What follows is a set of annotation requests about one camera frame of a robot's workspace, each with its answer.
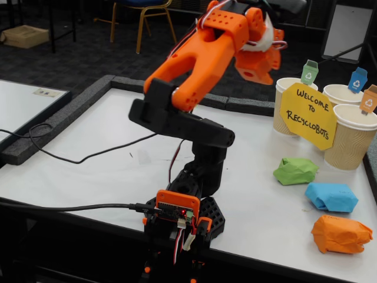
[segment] paper cup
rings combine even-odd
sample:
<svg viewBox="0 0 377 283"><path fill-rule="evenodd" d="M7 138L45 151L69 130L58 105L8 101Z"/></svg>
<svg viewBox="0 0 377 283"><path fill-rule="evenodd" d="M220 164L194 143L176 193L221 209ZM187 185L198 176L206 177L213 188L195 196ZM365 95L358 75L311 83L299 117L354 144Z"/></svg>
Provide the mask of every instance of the paper cup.
<svg viewBox="0 0 377 283"><path fill-rule="evenodd" d="M337 119L334 144L325 151L325 161L341 170L355 170L363 160L377 132L377 115L361 113L357 105L334 107Z"/></svg>
<svg viewBox="0 0 377 283"><path fill-rule="evenodd" d="M329 84L323 89L323 94L329 97L331 104L334 106L338 104L353 104L360 105L364 93L353 93L344 84Z"/></svg>
<svg viewBox="0 0 377 283"><path fill-rule="evenodd" d="M280 106L282 103L282 93L295 83L301 83L301 79L281 78L276 82L275 109L273 112L273 128L281 134L293 137L296 137L297 135L292 133L288 129L287 125L285 125L284 120L280 115ZM316 86L315 84L311 84L310 87L318 90L318 86Z"/></svg>

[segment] yellow sign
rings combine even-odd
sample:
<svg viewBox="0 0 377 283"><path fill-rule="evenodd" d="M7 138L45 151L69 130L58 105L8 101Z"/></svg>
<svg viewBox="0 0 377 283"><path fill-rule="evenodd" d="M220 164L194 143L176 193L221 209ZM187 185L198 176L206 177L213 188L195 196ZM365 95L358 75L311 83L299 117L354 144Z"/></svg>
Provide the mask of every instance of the yellow sign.
<svg viewBox="0 0 377 283"><path fill-rule="evenodd" d="M332 147L336 116L324 94L308 85L295 83L282 95L280 115L292 133L321 150Z"/></svg>

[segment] cardboard box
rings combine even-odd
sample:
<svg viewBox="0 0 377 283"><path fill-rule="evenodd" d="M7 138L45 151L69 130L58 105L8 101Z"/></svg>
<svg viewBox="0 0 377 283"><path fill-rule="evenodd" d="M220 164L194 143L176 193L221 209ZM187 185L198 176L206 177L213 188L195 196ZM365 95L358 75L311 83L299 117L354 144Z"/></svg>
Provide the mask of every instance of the cardboard box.
<svg viewBox="0 0 377 283"><path fill-rule="evenodd" d="M0 41L5 45L26 49L48 42L48 40L48 29L34 28L29 25L8 29L0 36Z"/></svg>

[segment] chair leg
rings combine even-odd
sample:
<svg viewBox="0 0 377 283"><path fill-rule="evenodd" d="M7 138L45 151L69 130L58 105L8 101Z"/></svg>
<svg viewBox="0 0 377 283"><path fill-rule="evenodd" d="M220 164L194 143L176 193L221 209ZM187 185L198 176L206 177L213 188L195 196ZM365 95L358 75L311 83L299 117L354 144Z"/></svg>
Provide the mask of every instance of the chair leg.
<svg viewBox="0 0 377 283"><path fill-rule="evenodd" d="M113 20L111 21L111 34L110 34L110 42L113 43L115 40L115 22L117 20L117 3L114 3L113 7Z"/></svg>
<svg viewBox="0 0 377 283"><path fill-rule="evenodd" d="M140 53L140 47L141 47L141 37L143 36L143 23L144 23L144 15L147 10L143 9L140 14L140 20L139 20L139 32L137 35L137 45L136 45L136 53Z"/></svg>
<svg viewBox="0 0 377 283"><path fill-rule="evenodd" d="M169 25L170 25L171 35L173 36L174 43L177 43L176 33L174 32L173 23L171 22L169 10L167 8L164 8L164 9L166 11L167 20L168 20Z"/></svg>
<svg viewBox="0 0 377 283"><path fill-rule="evenodd" d="M152 36L151 29L149 29L149 25L148 25L148 21L147 21L146 17L144 17L144 22L145 22L145 26L147 27L147 31L148 31L149 36Z"/></svg>

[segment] green crumpled paper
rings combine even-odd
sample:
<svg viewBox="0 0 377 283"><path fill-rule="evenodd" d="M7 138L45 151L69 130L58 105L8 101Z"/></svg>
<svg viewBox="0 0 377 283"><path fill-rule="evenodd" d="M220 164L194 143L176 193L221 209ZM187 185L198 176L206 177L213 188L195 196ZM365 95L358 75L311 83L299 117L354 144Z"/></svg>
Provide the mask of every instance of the green crumpled paper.
<svg viewBox="0 0 377 283"><path fill-rule="evenodd" d="M318 170L311 160L305 158L283 158L273 175L282 185L310 183Z"/></svg>

